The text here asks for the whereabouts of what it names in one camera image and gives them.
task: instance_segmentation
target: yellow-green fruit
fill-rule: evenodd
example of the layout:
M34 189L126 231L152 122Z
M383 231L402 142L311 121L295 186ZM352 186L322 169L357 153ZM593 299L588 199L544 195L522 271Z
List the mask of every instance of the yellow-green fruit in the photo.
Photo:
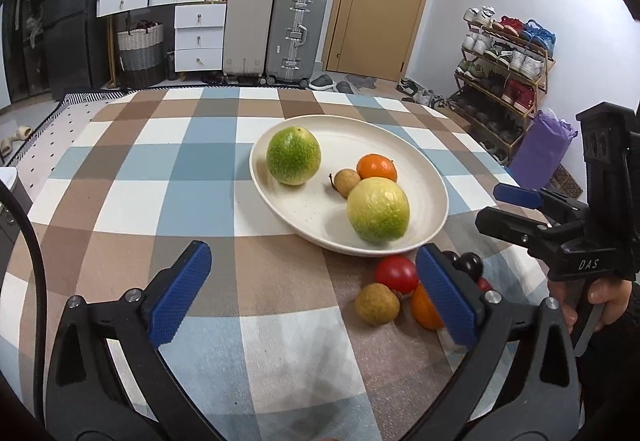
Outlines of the yellow-green fruit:
M343 168L334 177L334 188L342 197L347 199L351 191L356 188L360 182L359 174L350 168Z
M318 172L321 159L316 137L302 127L277 132L267 149L269 172L285 185L298 186L309 181Z
M349 194L347 215L353 229L367 243L395 241L409 227L409 199L390 179L370 177L360 181Z
M382 326L395 320L400 313L400 301L383 284L369 284L356 297L356 313L372 326Z

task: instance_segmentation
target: plate rim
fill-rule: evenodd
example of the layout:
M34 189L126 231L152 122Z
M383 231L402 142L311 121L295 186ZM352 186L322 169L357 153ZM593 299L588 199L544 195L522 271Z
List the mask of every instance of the plate rim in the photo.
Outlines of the plate rim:
M273 204L271 203L269 198L264 194L263 190L260 187L260 184L257 182L257 179L256 179L256 175L255 175L255 172L254 172L255 147L258 144L258 142L260 142L260 140L264 137L265 134L267 134L268 132L271 131L271 129L276 128L277 126L279 126L281 124L292 122L291 127L293 127L293 126L296 125L295 122L298 122L300 120L305 120L307 118L317 118L317 117L332 118L332 119L338 119L338 120L349 120L349 121L352 121L352 122L357 122L358 124L364 124L366 126L374 127L377 130L382 131L383 133L389 134L390 136L392 136L393 139L401 140L402 142L407 144L409 147L413 148L414 150L417 150L421 154L421 156L431 165L431 167L433 168L434 172L438 175L438 179L440 180L440 183L442 185L444 193L447 196L447 198L446 198L446 212L445 212L445 215L444 215L444 217L442 219L442 222L437 226L436 232L431 236L430 239L427 239L427 241L424 241L424 242L420 242L419 244L412 244L411 247L400 247L400 248L385 249L385 250L366 249L366 248L353 247L353 246L344 246L342 244L334 243L332 241L325 241L325 240L318 239L316 237L310 236L308 233L305 233L303 230L301 230L297 226L294 226L289 220L287 220L282 215L282 213L278 209L276 209L273 206ZM444 179L442 178L442 174L438 171L436 166L433 163L431 163L431 160L429 158L427 158L427 156L419 148L414 147L414 145L410 144L408 141L406 141L404 138L398 136L397 134L394 134L391 131L387 131L386 129L383 129L382 127L379 127L379 126L377 126L375 124L370 124L369 122L364 122L363 120L358 120L356 118L349 118L348 116L337 116L337 115L333 115L333 114L303 114L302 116L294 116L293 118L288 118L288 119L283 120L282 122L279 122L279 123L275 124L273 127L270 127L269 129L264 131L260 135L260 137L257 140L255 140L254 144L252 145L251 152L249 153L249 173L251 174L251 179L254 182L254 186L255 186L256 190L258 191L258 193L260 194L260 197L262 198L262 200L265 203L267 203L267 206L278 217L278 219L282 220L284 223L287 224L287 226L289 226L290 228L295 230L296 233L302 235L308 241L310 241L310 242L312 242L314 244L317 244L318 246L324 247L325 249L328 249L330 251L335 251L337 253L343 253L345 255L353 255L354 257L387 257L388 255L399 255L399 254L402 254L402 253L406 253L408 251L412 251L412 250L417 249L417 248L419 248L421 246L424 246L429 241L431 241L436 235L438 235L442 231L442 229L444 228L444 225L447 222L447 219L449 218L449 209L450 209L449 191L447 190L447 186L445 185Z

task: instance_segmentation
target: shelf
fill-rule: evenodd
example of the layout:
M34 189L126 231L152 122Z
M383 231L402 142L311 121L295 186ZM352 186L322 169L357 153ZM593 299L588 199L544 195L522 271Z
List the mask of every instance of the shelf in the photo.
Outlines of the shelf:
M517 144L519 144L519 142L521 141L521 139L524 137L525 134L527 134L526 132L523 132L515 142L513 142L511 145L509 145L507 142L505 142L500 136L498 136L497 134L495 134L494 131L492 131L491 129L489 129L486 125L484 125L482 122L480 122L479 120L476 120L476 118L474 116L472 116L471 114L467 113L462 107L459 107L457 104L454 105L457 111L460 111L460 113L462 113L464 115L464 117L466 119L468 119L469 121L471 121L471 123L473 123L474 125L484 129L486 132L488 132L489 134L491 134L498 143L504 145L504 147L510 152L511 155L511 150L513 150L514 147L516 147Z
M505 40L505 41L509 42L510 44L513 44L514 46L522 47L524 49L529 49L533 53L535 53L536 55L539 55L542 58L546 58L546 60L549 62L549 70L551 70L551 68L554 65L556 65L556 61L553 60L548 55L547 50L542 46L537 46L536 44L532 44L528 40L524 40L524 39L522 39L520 37L513 36L511 33L503 33L501 31L494 30L494 28L488 28L486 26L480 26L479 24L474 24L472 22L469 22L468 20L466 20L465 22L467 23L469 28L473 27L473 28L477 28L477 29L482 30L482 31L486 31L491 36L494 36L494 37L499 38L501 40Z
M521 117L521 118L526 118L527 116L531 116L533 117L533 110L534 108L530 108L529 111L527 111L527 113L523 113L519 110L516 109L516 107L512 106L509 102L505 102L504 100L502 100L502 98L496 96L495 94L493 94L491 91L487 91L484 87L482 87L478 82L474 82L472 80L469 80L467 77L465 77L464 75L459 75L458 73L454 73L455 78L457 78L460 81L465 82L465 84L470 85L471 87L473 87L474 89L477 89L478 91L480 91L481 93L484 93L485 95L487 95L488 97L490 97L494 102L498 102L500 105L502 105L503 107L507 108L508 110L512 111L514 114L516 114L517 116Z
M534 89L540 89L543 93L546 94L546 85L542 81L542 77L540 77L540 80L538 80L537 82L534 82L533 80L528 79L523 74L517 73L516 71L512 71L511 69L509 69L507 66L501 64L500 62L494 62L493 60L489 60L488 58L485 58L484 55L478 55L478 53L474 53L473 51L469 51L468 49L465 49L465 48L461 48L461 49L462 49L462 54L463 54L465 60L466 60L466 53L469 53L469 55L473 55L475 57L481 58L482 60L484 60L488 64L495 65L501 71L507 71L507 73L508 73L507 79L509 79L509 76L512 76L518 82L521 82L521 83L523 83L525 85L531 86Z

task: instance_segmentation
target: laundry basket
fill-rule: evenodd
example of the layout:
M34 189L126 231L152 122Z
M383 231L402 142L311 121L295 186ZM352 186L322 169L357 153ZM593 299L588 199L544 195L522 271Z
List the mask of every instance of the laundry basket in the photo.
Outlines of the laundry basket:
M164 27L142 21L135 30L118 33L120 61L127 87L143 89L166 77L164 68Z

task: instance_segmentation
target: red shoe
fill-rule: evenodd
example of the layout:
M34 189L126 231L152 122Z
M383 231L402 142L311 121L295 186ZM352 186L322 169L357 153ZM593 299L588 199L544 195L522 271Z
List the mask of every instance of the red shoe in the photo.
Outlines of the red shoe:
M536 99L536 94L533 91L533 89L531 89L530 87L524 86L519 82L517 83L518 83L520 95L518 95L518 99L513 104L513 106L517 110L527 114L533 107L533 103Z
M520 36L520 32L524 30L524 23L517 18L509 18L506 15L502 16L500 24L504 28L505 33L509 33L513 36Z
M520 96L520 87L515 80L509 80L502 93L502 100L513 105Z

